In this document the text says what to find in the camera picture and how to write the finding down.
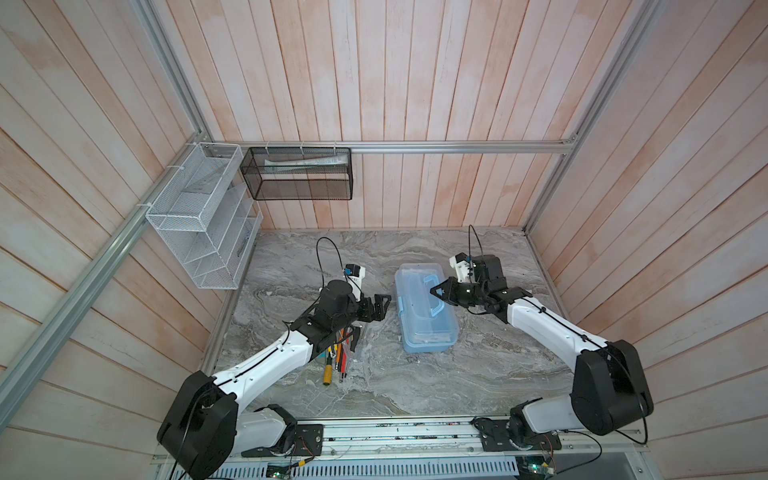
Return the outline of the blue plastic tool box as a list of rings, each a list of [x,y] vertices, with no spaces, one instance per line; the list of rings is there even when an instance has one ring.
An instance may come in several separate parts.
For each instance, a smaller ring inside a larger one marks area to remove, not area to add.
[[[445,351],[457,341],[454,310],[430,290],[447,277],[439,264],[406,263],[395,274],[402,343],[409,354]]]

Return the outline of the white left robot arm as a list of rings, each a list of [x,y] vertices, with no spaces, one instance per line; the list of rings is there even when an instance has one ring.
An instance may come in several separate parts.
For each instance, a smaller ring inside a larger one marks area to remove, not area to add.
[[[208,375],[198,370],[182,383],[157,433],[174,472],[208,479],[233,454],[266,451],[294,456],[298,424],[286,409],[248,406],[292,371],[345,341],[355,343],[361,323],[385,318],[392,298],[366,296],[353,280],[328,282],[285,332],[247,360]]]

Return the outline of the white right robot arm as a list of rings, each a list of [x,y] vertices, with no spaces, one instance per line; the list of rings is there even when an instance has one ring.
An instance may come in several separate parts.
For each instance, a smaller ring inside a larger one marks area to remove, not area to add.
[[[571,392],[536,399],[510,410],[507,431],[520,448],[553,431],[586,429],[604,436],[636,422],[645,423],[654,403],[635,347],[605,340],[547,309],[530,292],[502,288],[492,292],[486,282],[460,283],[450,277],[430,289],[444,303],[480,307],[523,331],[562,360],[573,373]]]

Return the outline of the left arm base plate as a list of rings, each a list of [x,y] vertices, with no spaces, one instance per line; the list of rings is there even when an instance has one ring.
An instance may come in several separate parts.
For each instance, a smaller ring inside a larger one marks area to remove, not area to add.
[[[288,431],[273,447],[258,447],[241,453],[244,458],[317,457],[322,454],[324,425],[298,424]]]

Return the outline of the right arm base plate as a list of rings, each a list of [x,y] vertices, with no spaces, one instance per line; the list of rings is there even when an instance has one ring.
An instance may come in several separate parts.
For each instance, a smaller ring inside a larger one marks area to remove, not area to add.
[[[494,420],[475,417],[470,421],[480,436],[485,452],[560,450],[562,443],[555,433],[535,433],[516,417]]]

